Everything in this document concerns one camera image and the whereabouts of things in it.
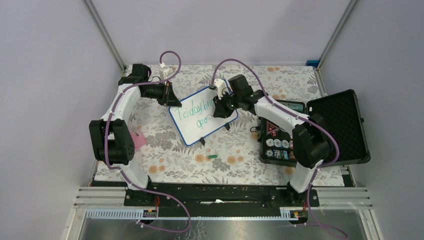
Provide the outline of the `blue framed whiteboard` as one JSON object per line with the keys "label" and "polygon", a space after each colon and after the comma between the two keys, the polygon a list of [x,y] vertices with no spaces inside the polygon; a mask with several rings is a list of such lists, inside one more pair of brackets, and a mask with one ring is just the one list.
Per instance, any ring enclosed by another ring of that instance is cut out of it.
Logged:
{"label": "blue framed whiteboard", "polygon": [[186,146],[199,142],[238,118],[238,111],[235,110],[228,118],[205,119],[207,116],[213,116],[216,96],[217,91],[207,86],[183,98],[180,101],[181,107],[168,108],[171,119]]}

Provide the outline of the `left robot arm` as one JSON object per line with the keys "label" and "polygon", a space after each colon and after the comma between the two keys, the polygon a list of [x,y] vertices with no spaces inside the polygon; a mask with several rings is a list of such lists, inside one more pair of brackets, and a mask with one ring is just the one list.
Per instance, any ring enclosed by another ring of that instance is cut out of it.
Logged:
{"label": "left robot arm", "polygon": [[129,65],[118,81],[117,93],[107,112],[89,123],[94,157],[113,171],[120,173],[127,187],[137,190],[136,199],[144,206],[152,204],[155,192],[148,187],[151,179],[133,160],[136,150],[146,143],[144,135],[130,126],[131,112],[141,98],[153,99],[164,107],[181,107],[172,83],[163,76],[157,83],[150,81],[149,66]]}

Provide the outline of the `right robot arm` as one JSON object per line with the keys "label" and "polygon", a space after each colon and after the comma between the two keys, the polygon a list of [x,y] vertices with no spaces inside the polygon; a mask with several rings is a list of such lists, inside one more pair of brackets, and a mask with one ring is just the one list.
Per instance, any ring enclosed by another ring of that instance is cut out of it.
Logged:
{"label": "right robot arm", "polygon": [[214,118],[226,119],[237,109],[250,112],[286,131],[293,143],[293,155],[297,161],[287,191],[287,201],[293,206],[306,199],[318,168],[332,150],[339,153],[335,138],[327,131],[324,119],[314,114],[309,116],[290,109],[273,99],[265,90],[253,90],[246,77],[236,75],[225,81],[211,81],[210,89],[216,92],[213,98]]}

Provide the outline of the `blue corner clamp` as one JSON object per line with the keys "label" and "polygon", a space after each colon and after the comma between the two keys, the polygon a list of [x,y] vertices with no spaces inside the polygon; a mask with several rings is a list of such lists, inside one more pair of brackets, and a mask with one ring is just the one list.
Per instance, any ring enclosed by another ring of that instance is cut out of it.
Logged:
{"label": "blue corner clamp", "polygon": [[308,67],[317,68],[320,64],[320,60],[307,60],[305,65]]}

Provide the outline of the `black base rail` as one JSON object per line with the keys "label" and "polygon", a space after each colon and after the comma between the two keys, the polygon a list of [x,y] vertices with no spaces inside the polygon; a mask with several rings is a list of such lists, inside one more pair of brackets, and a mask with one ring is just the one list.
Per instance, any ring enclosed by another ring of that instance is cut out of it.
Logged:
{"label": "black base rail", "polygon": [[152,207],[166,217],[276,216],[280,208],[319,207],[318,193],[297,194],[286,186],[150,182],[147,192],[127,189],[124,206]]}

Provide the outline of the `pink metronome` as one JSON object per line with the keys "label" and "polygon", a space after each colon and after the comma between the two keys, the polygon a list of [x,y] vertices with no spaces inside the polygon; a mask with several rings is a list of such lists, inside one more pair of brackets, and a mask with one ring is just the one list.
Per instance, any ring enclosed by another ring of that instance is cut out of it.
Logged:
{"label": "pink metronome", "polygon": [[142,146],[147,144],[147,139],[141,131],[138,129],[130,129],[129,132],[133,140],[135,150],[140,149]]}

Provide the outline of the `black open case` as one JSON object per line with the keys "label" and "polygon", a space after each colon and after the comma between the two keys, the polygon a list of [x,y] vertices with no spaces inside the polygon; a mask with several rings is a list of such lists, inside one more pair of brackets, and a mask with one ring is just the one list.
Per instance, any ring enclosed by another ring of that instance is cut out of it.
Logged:
{"label": "black open case", "polygon": [[[299,101],[280,100],[279,103],[299,113],[319,114],[325,121],[325,129],[334,137],[339,147],[339,157],[334,166],[365,164],[370,161],[364,119],[361,117],[357,95],[348,89],[329,96]],[[289,133],[273,122],[261,118],[256,127],[260,132],[260,160],[265,164],[295,167],[293,140]]]}

